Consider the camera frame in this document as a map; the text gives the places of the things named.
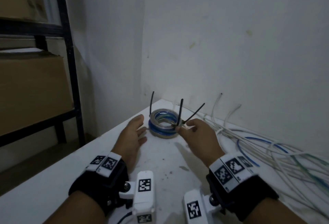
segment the forearm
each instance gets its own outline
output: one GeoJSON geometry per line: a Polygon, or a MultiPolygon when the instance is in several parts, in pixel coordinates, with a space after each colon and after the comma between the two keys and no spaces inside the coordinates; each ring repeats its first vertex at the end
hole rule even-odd
{"type": "Polygon", "coordinates": [[[44,224],[104,224],[101,207],[89,196],[76,191],[53,213],[44,224]]]}
{"type": "Polygon", "coordinates": [[[244,220],[244,224],[306,224],[281,201],[266,198],[244,220]]]}

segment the black metal shelf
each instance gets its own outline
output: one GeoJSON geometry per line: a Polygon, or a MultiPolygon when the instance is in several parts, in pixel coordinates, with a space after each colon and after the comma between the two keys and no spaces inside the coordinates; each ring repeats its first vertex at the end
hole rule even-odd
{"type": "Polygon", "coordinates": [[[57,0],[61,26],[48,23],[21,22],[0,19],[0,35],[34,36],[37,48],[48,50],[46,37],[63,37],[68,55],[68,69],[71,80],[74,109],[53,118],[46,119],[28,127],[0,136],[0,147],[13,143],[35,132],[54,126],[58,143],[66,143],[63,121],[76,118],[80,147],[85,144],[82,122],[77,71],[75,66],[71,27],[66,0],[57,0]]]}
{"type": "Polygon", "coordinates": [[[48,23],[19,22],[0,19],[0,33],[3,35],[43,35],[63,37],[62,26],[48,23]]]}

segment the person's right hand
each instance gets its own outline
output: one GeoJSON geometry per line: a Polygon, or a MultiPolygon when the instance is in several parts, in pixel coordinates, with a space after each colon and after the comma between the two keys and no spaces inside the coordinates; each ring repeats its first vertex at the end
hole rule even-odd
{"type": "Polygon", "coordinates": [[[225,155],[220,148],[215,131],[200,119],[192,119],[186,122],[190,129],[176,127],[176,131],[184,138],[189,148],[205,166],[209,167],[218,158],[225,155]]]}

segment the white tabletop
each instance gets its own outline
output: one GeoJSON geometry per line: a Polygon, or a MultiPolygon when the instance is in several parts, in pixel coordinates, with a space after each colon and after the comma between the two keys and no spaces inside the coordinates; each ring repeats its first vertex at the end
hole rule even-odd
{"type": "MultiPolygon", "coordinates": [[[[152,105],[153,110],[172,109],[172,107],[171,102],[163,99],[152,105]]],[[[144,115],[144,125],[147,126],[149,108],[138,114],[144,115]]],[[[189,110],[183,109],[183,119],[187,119],[190,115],[189,110]]],[[[112,149],[128,121],[129,119],[0,197],[0,223],[44,222],[68,197],[70,186],[86,165],[100,152],[109,152],[112,149]]],[[[135,180],[140,171],[153,171],[157,223],[185,223],[183,196],[187,191],[199,187],[205,193],[209,193],[209,185],[206,181],[208,169],[191,153],[180,136],[173,139],[161,139],[149,132],[146,136],[148,141],[141,147],[140,156],[138,156],[134,171],[130,174],[130,180],[135,180]]],[[[233,142],[227,142],[227,149],[235,150],[233,142]]],[[[270,180],[278,180],[272,173],[267,174],[270,180]]],[[[122,213],[116,211],[110,217],[109,223],[117,223],[121,216],[122,213]]]]}

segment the coil of wire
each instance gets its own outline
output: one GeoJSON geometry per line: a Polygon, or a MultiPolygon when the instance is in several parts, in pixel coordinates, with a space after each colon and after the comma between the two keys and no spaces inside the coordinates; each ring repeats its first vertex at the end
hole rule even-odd
{"type": "Polygon", "coordinates": [[[177,135],[175,126],[177,124],[178,114],[169,109],[157,109],[150,115],[148,126],[150,132],[160,138],[173,138],[177,135]]]}

